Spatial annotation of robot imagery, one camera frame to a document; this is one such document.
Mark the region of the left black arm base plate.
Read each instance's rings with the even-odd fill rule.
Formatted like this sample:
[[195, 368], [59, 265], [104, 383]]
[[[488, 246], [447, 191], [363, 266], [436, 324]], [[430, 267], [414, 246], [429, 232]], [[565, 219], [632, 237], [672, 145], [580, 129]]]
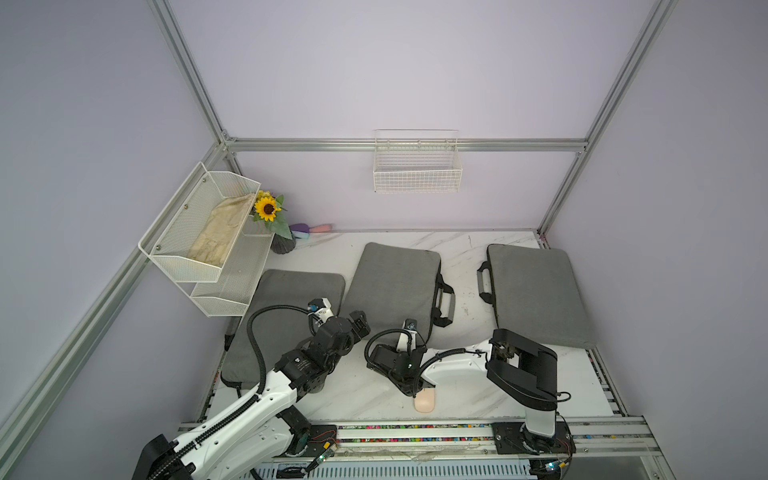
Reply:
[[315, 457], [325, 450], [326, 443], [335, 443], [338, 427], [330, 424], [312, 425], [296, 434], [284, 453], [286, 457]]

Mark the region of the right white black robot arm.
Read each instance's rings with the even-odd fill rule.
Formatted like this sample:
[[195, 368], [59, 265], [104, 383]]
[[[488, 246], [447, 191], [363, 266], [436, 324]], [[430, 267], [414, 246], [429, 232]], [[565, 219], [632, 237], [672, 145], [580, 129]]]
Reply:
[[363, 355], [368, 369], [413, 398], [461, 376], [484, 377], [523, 406], [524, 434], [536, 440], [555, 438], [558, 355], [517, 333], [497, 328], [483, 342], [439, 350], [428, 347], [414, 330], [387, 329], [369, 339]]

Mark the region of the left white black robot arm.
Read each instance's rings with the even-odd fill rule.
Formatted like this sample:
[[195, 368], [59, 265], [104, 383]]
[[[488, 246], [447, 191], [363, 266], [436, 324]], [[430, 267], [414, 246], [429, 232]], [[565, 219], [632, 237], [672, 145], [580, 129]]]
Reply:
[[[307, 316], [311, 336], [268, 368], [253, 323], [264, 313], [292, 310]], [[371, 332], [364, 312], [338, 317], [315, 299], [306, 309], [273, 305], [252, 313], [246, 334], [256, 356], [259, 382], [225, 410], [174, 440], [160, 434], [142, 449], [135, 479], [233, 478], [251, 465], [301, 449], [309, 422], [294, 408], [322, 390], [341, 358]]]

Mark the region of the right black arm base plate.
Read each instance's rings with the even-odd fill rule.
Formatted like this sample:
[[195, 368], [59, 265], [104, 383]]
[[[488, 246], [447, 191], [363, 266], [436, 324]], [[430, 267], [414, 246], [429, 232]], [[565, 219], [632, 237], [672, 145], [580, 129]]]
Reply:
[[536, 436], [525, 429], [523, 422], [497, 422], [491, 424], [492, 438], [500, 455], [566, 455], [576, 451], [573, 435], [564, 421], [555, 423], [552, 438]]

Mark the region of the grey laptop bag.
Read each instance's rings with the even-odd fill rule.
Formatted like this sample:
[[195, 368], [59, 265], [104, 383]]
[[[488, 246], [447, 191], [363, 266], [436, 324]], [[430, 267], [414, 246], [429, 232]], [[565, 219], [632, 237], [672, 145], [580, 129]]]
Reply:
[[456, 295], [442, 276], [441, 256], [431, 250], [370, 242], [353, 275], [340, 314], [362, 311], [374, 333], [416, 322], [421, 342], [436, 327], [453, 323]]
[[565, 251], [491, 244], [477, 283], [499, 328], [541, 344], [596, 347], [597, 335]]
[[257, 357], [248, 338], [247, 320], [256, 311], [274, 305], [288, 310], [272, 310], [253, 321], [253, 335], [272, 369], [281, 356], [311, 336], [307, 306], [314, 299], [326, 298], [334, 312], [339, 310], [345, 279], [335, 273], [268, 270], [263, 273], [251, 304], [238, 327], [225, 336], [226, 355], [221, 367], [222, 383], [230, 388], [249, 390], [260, 380]]

